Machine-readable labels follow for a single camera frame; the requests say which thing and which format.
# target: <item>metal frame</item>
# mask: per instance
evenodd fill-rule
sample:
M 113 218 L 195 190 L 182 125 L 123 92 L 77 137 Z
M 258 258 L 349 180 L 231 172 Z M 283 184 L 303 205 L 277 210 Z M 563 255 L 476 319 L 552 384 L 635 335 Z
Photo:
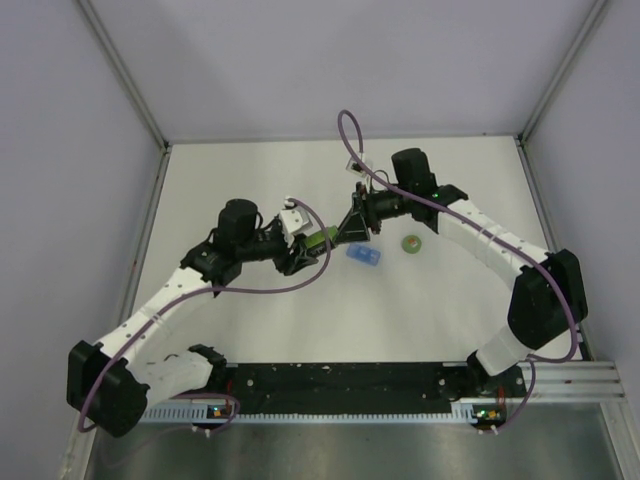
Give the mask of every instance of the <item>metal frame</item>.
M 74 0 L 74 3 L 98 42 L 107 63 L 116 75 L 123 93 L 130 100 L 140 120 L 158 145 L 162 155 L 156 180 L 150 193 L 148 208 L 142 222 L 142 228 L 137 238 L 132 270 L 123 289 L 119 310 L 119 323 L 121 323 L 130 315 L 135 301 L 142 265 L 167 171 L 170 147 L 91 0 Z M 544 114 L 557 97 L 577 58 L 582 54 L 589 39 L 602 22 L 610 4 L 609 0 L 595 0 L 593 2 L 587 18 L 552 76 L 543 95 L 536 103 L 522 133 L 515 139 L 545 238 L 548 245 L 554 250 L 560 247 L 560 243 L 553 228 L 550 210 L 545 205 L 544 195 L 540 191 L 535 169 L 527 156 L 526 143 L 535 133 Z M 523 364 L 521 367 L 523 373 L 525 373 L 525 382 L 527 382 L 530 379 L 529 366 L 528 364 Z M 530 401 L 536 403 L 600 403 L 604 421 L 624 478 L 627 480 L 640 480 L 640 437 L 615 370 L 615 364 L 612 362 L 571 362 L 564 365 L 538 365 L 537 368 L 538 382 L 534 396 Z M 462 399 L 460 404 L 482 403 L 483 401 L 483 399 Z M 74 423 L 74 430 L 63 457 L 59 478 L 66 480 L 84 478 L 94 438 L 95 435 L 93 433 L 89 435 L 79 434 L 75 431 Z
M 446 366 L 463 366 L 463 363 L 446 363 Z M 527 388 L 531 382 L 531 366 L 518 365 Z M 624 390 L 613 362 L 570 362 L 562 365 L 536 365 L 537 381 L 529 400 L 538 404 L 557 403 L 625 403 Z M 507 398 L 506 402 L 518 404 L 521 398 Z M 238 415 L 237 423 L 248 424 L 428 424 L 475 423 L 473 405 L 495 404 L 495 398 L 467 397 L 451 403 L 451 413 L 411 414 L 250 414 Z M 220 400 L 170 400 L 145 412 L 140 423 L 223 423 L 225 420 L 206 416 L 209 405 Z
M 560 65 L 556 68 L 547 88 L 545 88 L 542 96 L 536 102 L 536 106 L 533 108 L 529 120 L 527 120 L 527 123 L 522 129 L 519 139 L 523 143 L 526 143 L 535 133 L 542 117 L 557 97 L 565 80 L 569 77 L 576 60 L 580 57 L 582 52 L 584 52 L 589 40 L 602 23 L 610 4 L 610 0 L 595 0 L 591 5 L 591 9 L 589 10 L 587 17 L 584 19 L 584 22 L 582 22 L 580 30 L 578 30 L 578 33 L 571 42 L 569 49 L 562 57 Z
M 133 81 L 129 68 L 124 63 L 124 60 L 122 60 L 120 53 L 111 40 L 111 36 L 109 32 L 107 32 L 91 0 L 74 0 L 74 3 L 78 7 L 82 18 L 85 20 L 87 28 L 98 42 L 100 50 L 102 50 L 107 63 L 120 83 L 123 93 L 131 102 L 138 118 L 140 118 L 142 124 L 147 128 L 149 134 L 158 145 L 158 148 L 164 152 L 169 147 L 169 142 L 167 142 L 160 131 L 160 127 L 153 118 L 149 106 L 145 102 L 136 83 Z
M 123 289 L 117 323 L 115 323 L 113 327 L 129 318 L 133 310 L 136 292 L 138 291 L 138 283 L 140 282 L 140 276 L 142 274 L 142 265 L 144 264 L 144 258 L 147 254 L 151 230 L 156 218 L 158 204 L 160 203 L 160 194 L 162 193 L 170 157 L 171 148 L 162 154 L 160 163 L 158 164 L 155 182 L 147 197 L 148 201 L 144 212 L 144 220 L 142 221 L 140 233 L 137 235 L 136 249 L 131 261 L 132 268 L 130 274 L 127 276 L 126 285 Z M 95 430 L 89 434 L 78 432 L 76 425 L 79 419 L 80 415 L 76 414 L 71 427 L 67 449 L 62 457 L 62 464 L 58 472 L 58 478 L 61 480 L 83 479 L 89 465 L 89 457 L 91 456 L 91 449 L 93 448 L 95 440 Z

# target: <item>small white part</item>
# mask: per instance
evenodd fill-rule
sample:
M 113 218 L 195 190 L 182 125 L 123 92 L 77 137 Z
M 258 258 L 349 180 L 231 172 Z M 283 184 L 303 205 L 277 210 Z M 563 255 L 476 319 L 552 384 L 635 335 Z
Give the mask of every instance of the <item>small white part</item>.
M 293 208 L 296 206 L 291 198 L 291 195 L 287 195 L 286 197 L 284 197 L 284 208 Z
M 522 273 L 520 269 L 527 263 L 514 253 L 498 245 L 494 241 L 495 238 L 499 238 L 521 250 L 536 262 L 543 262 L 547 259 L 546 249 L 532 245 L 508 232 L 482 213 L 473 202 L 458 200 L 449 205 L 449 209 L 480 225 L 484 231 L 491 235 L 491 238 L 474 230 L 467 223 L 444 213 L 438 215 L 438 233 L 456 242 L 493 270 L 510 290 L 513 290 L 516 277 Z
M 358 155 L 360 156 L 360 160 L 362 160 L 367 167 L 373 170 L 373 162 L 367 158 L 364 152 L 359 153 Z M 355 160 L 351 157 L 349 157 L 349 161 L 347 162 L 345 170 L 361 178 L 365 178 L 367 176 L 367 172 L 362 170 L 360 166 L 355 162 Z
M 163 362 L 136 368 L 134 376 L 149 385 L 147 408 L 188 390 L 204 387 L 209 381 L 212 365 L 202 355 L 183 352 L 170 355 Z
M 292 205 L 289 197 L 285 199 L 284 204 L 285 207 Z M 309 213 L 301 207 L 284 208 L 283 210 L 280 210 L 278 217 L 282 223 L 284 239 L 289 247 L 293 245 L 296 235 L 308 230 L 313 225 L 313 222 L 309 217 Z
M 476 357 L 487 373 L 494 376 L 525 360 L 532 351 L 520 343 L 509 325 L 505 325 L 478 350 Z
M 109 357 L 113 357 L 133 334 L 140 330 L 147 321 L 155 318 L 154 325 L 123 355 L 123 358 L 128 362 L 127 369 L 140 381 L 138 372 L 147 367 L 146 362 L 149 356 L 165 344 L 174 330 L 179 328 L 185 319 L 188 319 L 195 310 L 213 298 L 212 294 L 196 295 L 179 303 L 161 318 L 155 316 L 161 308 L 182 295 L 208 287 L 209 284 L 202 281 L 201 277 L 200 273 L 191 268 L 176 269 L 171 278 L 163 283 L 158 293 L 134 313 L 131 318 L 98 340 L 102 343 L 102 352 Z

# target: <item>gray wall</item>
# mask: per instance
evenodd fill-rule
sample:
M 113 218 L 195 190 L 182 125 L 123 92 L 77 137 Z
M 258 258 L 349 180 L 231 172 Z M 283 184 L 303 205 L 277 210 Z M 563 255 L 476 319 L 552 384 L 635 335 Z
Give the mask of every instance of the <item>gray wall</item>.
M 581 257 L 596 352 L 640 419 L 640 2 L 617 0 L 530 144 L 555 228 Z
M 517 133 L 593 0 L 93 0 L 171 141 Z
M 0 45 L 0 476 L 46 479 L 67 353 L 115 320 L 159 155 L 71 0 L 4 0 Z

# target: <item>purple cable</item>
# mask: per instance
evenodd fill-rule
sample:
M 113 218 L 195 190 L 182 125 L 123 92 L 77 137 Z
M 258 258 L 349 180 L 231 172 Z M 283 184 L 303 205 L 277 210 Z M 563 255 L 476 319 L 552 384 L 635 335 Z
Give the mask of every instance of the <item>purple cable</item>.
M 113 365 L 115 365 L 115 363 L 118 360 L 120 360 L 120 358 L 122 358 L 122 356 L 125 354 L 125 352 L 129 348 L 131 348 L 131 346 L 142 335 L 144 335 L 144 333 L 147 330 L 149 330 L 149 328 L 151 328 L 151 326 L 155 323 L 155 321 L 156 321 L 156 319 L 158 317 L 161 317 L 162 315 L 167 313 L 169 310 L 171 310 L 176 305 L 178 305 L 178 304 L 180 304 L 180 303 L 182 303 L 182 302 L 184 302 L 186 300 L 189 300 L 190 298 L 193 298 L 193 297 L 195 297 L 197 295 L 202 295 L 202 294 L 205 294 L 205 293 L 230 292 L 230 293 L 251 293 L 251 294 L 275 294 L 275 293 L 294 292 L 296 290 L 300 290 L 301 288 L 306 287 L 307 285 L 312 284 L 318 278 L 320 278 L 320 276 L 325 272 L 325 270 L 329 266 L 329 260 L 331 259 L 331 240 L 330 240 L 330 237 L 329 237 L 329 232 L 327 231 L 327 227 L 325 227 L 324 223 L 322 222 L 322 220 L 320 219 L 318 214 L 311 207 L 309 207 L 304 202 L 302 202 L 300 200 L 297 200 L 295 198 L 290 198 L 290 200 L 295 205 L 304 208 L 314 218 L 314 220 L 318 223 L 318 227 L 320 227 L 320 230 L 324 234 L 325 246 L 326 246 L 327 253 L 326 253 L 326 256 L 325 256 L 325 259 L 324 259 L 324 263 L 322 264 L 320 269 L 312 277 L 310 277 L 309 279 L 307 279 L 304 282 L 301 282 L 301 283 L 299 283 L 297 285 L 293 285 L 291 287 L 271 288 L 271 289 L 266 289 L 266 290 L 260 290 L 260 289 L 255 289 L 255 288 L 238 288 L 238 287 L 204 287 L 204 288 L 200 288 L 198 290 L 194 290 L 194 291 L 189 292 L 189 293 L 185 293 L 184 295 L 182 295 L 182 296 L 176 298 L 175 300 L 172 300 L 171 302 L 167 303 L 164 307 L 162 307 L 160 310 L 158 310 L 158 312 L 153 317 L 151 317 L 149 319 L 149 321 L 147 321 L 140 328 L 140 330 L 138 330 L 136 333 L 131 335 L 131 338 L 129 340 L 127 340 L 127 342 L 124 345 L 122 345 L 120 350 L 118 350 L 116 352 L 116 354 L 111 359 L 109 359 L 107 364 L 104 366 L 104 368 L 102 369 L 102 371 L 100 372 L 100 374 L 96 378 L 96 381 L 91 386 L 91 389 L 89 390 L 89 393 L 87 394 L 87 398 L 85 399 L 84 404 L 82 405 L 82 410 L 80 410 L 80 419 L 78 420 L 78 431 L 79 432 L 87 433 L 87 432 L 90 432 L 91 430 L 93 430 L 96 427 L 95 424 L 92 424 L 92 425 L 89 425 L 88 427 L 85 427 L 84 423 L 85 423 L 85 419 L 87 418 L 87 414 L 89 413 L 89 406 L 91 405 L 91 402 L 93 401 L 93 398 L 95 397 L 96 392 L 98 391 L 98 388 L 100 388 L 100 385 L 102 384 L 102 381 L 103 381 L 105 375 L 107 374 L 107 372 L 109 371 L 109 369 Z
M 547 272 L 547 270 L 542 265 L 540 265 L 538 262 L 536 262 L 529 255 L 527 255 L 526 253 L 523 253 L 522 251 L 518 250 L 513 245 L 508 244 L 504 240 L 502 240 L 502 239 L 500 239 L 498 237 L 494 237 L 490 232 L 486 231 L 484 228 L 482 228 L 480 225 L 475 223 L 473 220 L 470 220 L 469 218 L 465 217 L 464 215 L 461 215 L 458 212 L 455 212 L 455 211 L 453 211 L 453 210 L 451 210 L 451 209 L 449 209 L 447 207 L 443 207 L 442 205 L 438 205 L 437 203 L 432 202 L 432 201 L 430 201 L 430 200 L 428 200 L 426 198 L 419 197 L 417 195 L 414 195 L 413 193 L 405 192 L 404 190 L 396 187 L 395 185 L 392 185 L 389 182 L 386 182 L 384 179 L 382 179 L 381 177 L 376 175 L 375 172 L 373 172 L 369 167 L 367 167 L 367 165 L 365 165 L 365 163 L 362 160 L 360 160 L 358 154 L 356 153 L 356 151 L 353 149 L 353 147 L 349 143 L 349 139 L 347 138 L 347 136 L 346 136 L 346 134 L 344 132 L 344 126 L 342 125 L 342 117 L 344 115 L 348 116 L 351 119 L 351 121 L 356 125 L 356 131 L 360 132 L 360 126 L 358 125 L 358 121 L 356 120 L 355 116 L 351 112 L 349 112 L 348 110 L 342 110 L 338 114 L 338 130 L 340 132 L 340 138 L 342 139 L 342 142 L 344 143 L 344 146 L 346 147 L 347 151 L 351 155 L 351 158 L 371 178 L 373 178 L 380 185 L 382 185 L 383 187 L 386 187 L 387 189 L 391 190 L 392 192 L 395 192 L 395 193 L 397 193 L 399 195 L 407 197 L 407 198 L 409 198 L 409 199 L 411 199 L 411 200 L 413 200 L 415 202 L 422 203 L 423 205 L 426 205 L 427 207 L 430 207 L 430 208 L 433 208 L 435 210 L 438 210 L 438 211 L 440 211 L 442 213 L 446 213 L 448 215 L 451 215 L 451 216 L 457 218 L 458 220 L 460 220 L 461 222 L 466 223 L 467 225 L 469 225 L 474 230 L 477 230 L 482 235 L 484 235 L 485 237 L 489 238 L 491 241 L 493 241 L 493 242 L 497 243 L 498 245 L 500 245 L 502 248 L 504 248 L 506 250 L 509 250 L 514 255 L 520 257 L 521 259 L 523 259 L 525 262 L 527 262 L 533 268 L 535 268 L 540 273 L 540 275 L 542 275 L 544 277 L 544 279 L 551 286 L 551 289 L 553 290 L 553 293 L 555 293 L 556 297 L 558 297 L 558 300 L 560 301 L 560 305 L 562 306 L 562 310 L 563 310 L 565 316 L 567 317 L 567 323 L 569 324 L 569 332 L 570 332 L 570 335 L 571 335 L 571 347 L 569 348 L 569 353 L 567 353 L 567 355 L 565 355 L 562 358 L 545 358 L 545 357 L 540 357 L 538 355 L 533 355 L 533 354 L 529 355 L 529 358 L 531 358 L 533 360 L 539 360 L 539 361 L 549 362 L 549 363 L 564 363 L 564 362 L 567 362 L 567 361 L 571 360 L 573 358 L 573 356 L 576 354 L 576 351 L 578 349 L 578 333 L 576 332 L 576 322 L 575 322 L 575 320 L 573 318 L 573 314 L 571 313 L 571 307 L 569 307 L 569 304 L 567 303 L 567 299 L 565 298 L 564 294 L 562 293 L 562 290 L 560 289 L 560 286 L 555 281 L 555 279 L 551 276 L 551 274 L 549 272 Z M 363 144 L 361 138 L 358 139 L 358 144 L 360 146 Z
M 533 360 L 527 359 L 527 362 L 529 362 L 529 365 L 531 365 L 531 383 L 529 384 L 529 389 L 527 390 L 525 396 L 522 398 L 522 401 L 520 402 L 520 405 L 518 405 L 518 408 L 516 408 L 511 415 L 509 415 L 507 421 L 493 430 L 493 433 L 495 433 L 496 435 L 502 433 L 506 428 L 509 428 L 509 426 L 516 421 L 516 419 L 524 410 L 524 407 L 527 405 L 527 402 L 531 398 L 531 395 L 533 394 L 533 389 L 536 386 L 536 366 L 533 363 Z
M 229 418 L 227 418 L 227 421 L 224 422 L 222 425 L 220 425 L 218 428 L 214 428 L 212 430 L 209 430 L 209 432 L 211 432 L 211 434 L 217 435 L 223 431 L 225 431 L 227 428 L 229 428 L 229 426 L 231 425 L 231 422 L 233 422 L 235 420 L 235 418 L 238 416 L 238 414 L 240 413 L 240 402 L 238 401 L 237 398 L 231 396 L 231 395 L 226 395 L 224 393 L 194 393 L 191 395 L 178 395 L 176 397 L 173 398 L 179 398 L 179 399 L 205 399 L 205 400 L 211 400 L 211 399 L 222 399 L 222 400 L 228 400 L 230 402 L 233 402 L 233 413 L 231 415 L 229 415 Z M 207 429 L 205 428 L 201 428 L 201 427 L 197 427 L 199 430 L 204 430 L 206 432 Z M 134 457 L 135 455 L 137 455 L 138 453 L 140 453 L 140 451 L 144 450 L 145 448 L 147 448 L 149 445 L 151 445 L 153 442 L 155 442 L 156 440 L 158 440 L 160 437 L 163 437 L 164 435 L 168 434 L 168 433 L 173 433 L 173 432 L 178 432 L 178 431 L 182 431 L 182 430 L 193 430 L 193 426 L 191 425 L 180 425 L 178 427 L 171 427 L 171 428 L 166 428 L 158 433 L 156 433 L 155 435 L 152 435 L 151 437 L 147 438 L 145 441 L 143 441 L 142 443 L 140 443 L 139 445 L 135 446 L 129 453 L 127 453 L 124 457 L 118 459 L 117 461 L 113 462 L 111 460 L 109 460 L 107 458 L 107 452 L 105 449 L 105 443 L 104 441 L 101 442 L 100 445 L 100 459 L 102 460 L 102 463 L 104 464 L 105 467 L 107 467 L 108 469 L 115 469 L 120 467 L 121 465 L 123 465 L 125 462 L 128 462 L 129 460 L 131 460 L 132 457 Z

